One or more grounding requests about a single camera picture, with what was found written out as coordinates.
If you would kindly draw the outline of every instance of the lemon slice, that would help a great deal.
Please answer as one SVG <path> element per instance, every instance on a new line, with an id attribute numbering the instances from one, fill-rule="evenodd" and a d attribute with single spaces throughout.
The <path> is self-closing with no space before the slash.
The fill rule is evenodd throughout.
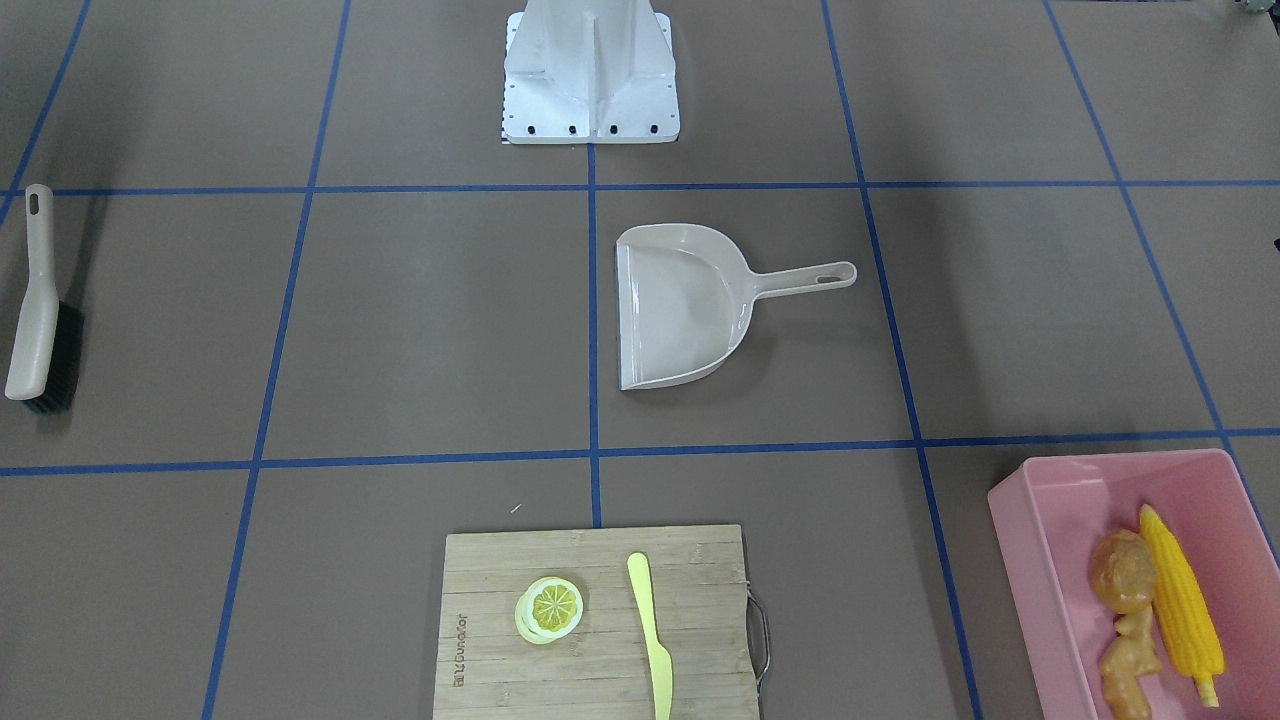
<path id="1" fill-rule="evenodd" d="M 581 619 L 582 593 L 564 578 L 539 579 L 516 603 L 516 629 L 535 644 L 563 638 Z"/>

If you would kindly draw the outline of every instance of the cutting board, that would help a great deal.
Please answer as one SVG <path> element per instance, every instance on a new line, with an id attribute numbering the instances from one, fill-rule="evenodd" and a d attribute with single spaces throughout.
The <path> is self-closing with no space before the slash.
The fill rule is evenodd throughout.
<path id="1" fill-rule="evenodd" d="M 675 669 L 672 720 L 759 720 L 746 644 L 739 525 L 449 536 L 435 720 L 653 720 L 653 685 L 627 556 L 649 556 L 658 638 Z M 525 642 L 516 601 L 538 578 L 571 580 L 582 620 Z"/>

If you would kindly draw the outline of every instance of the white mounting bracket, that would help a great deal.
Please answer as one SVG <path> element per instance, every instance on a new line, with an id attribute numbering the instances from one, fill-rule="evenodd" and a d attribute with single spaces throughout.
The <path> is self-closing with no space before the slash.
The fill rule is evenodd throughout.
<path id="1" fill-rule="evenodd" d="M 671 19 L 649 0 L 529 0 L 507 19 L 502 137 L 671 142 L 680 135 Z"/>

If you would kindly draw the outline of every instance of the pink box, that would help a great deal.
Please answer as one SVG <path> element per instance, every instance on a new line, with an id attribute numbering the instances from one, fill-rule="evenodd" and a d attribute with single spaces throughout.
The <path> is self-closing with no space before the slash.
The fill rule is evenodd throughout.
<path id="1" fill-rule="evenodd" d="M 1089 588 L 1093 546 L 1138 529 L 1151 503 L 1178 536 L 1222 641 L 1221 707 L 1189 678 L 1139 683 L 1156 720 L 1280 717 L 1280 568 L 1230 455 L 1221 450 L 1032 457 L 987 496 L 1046 720 L 1114 720 L 1098 659 L 1114 615 Z"/>

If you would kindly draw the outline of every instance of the corn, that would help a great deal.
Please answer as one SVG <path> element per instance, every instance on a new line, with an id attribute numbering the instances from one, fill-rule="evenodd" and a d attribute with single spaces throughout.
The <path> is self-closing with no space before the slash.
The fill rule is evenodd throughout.
<path id="1" fill-rule="evenodd" d="M 1183 547 L 1149 505 L 1139 518 L 1142 539 L 1156 557 L 1156 618 L 1174 667 L 1196 680 L 1204 707 L 1217 707 L 1213 675 L 1225 670 L 1222 643 Z"/>

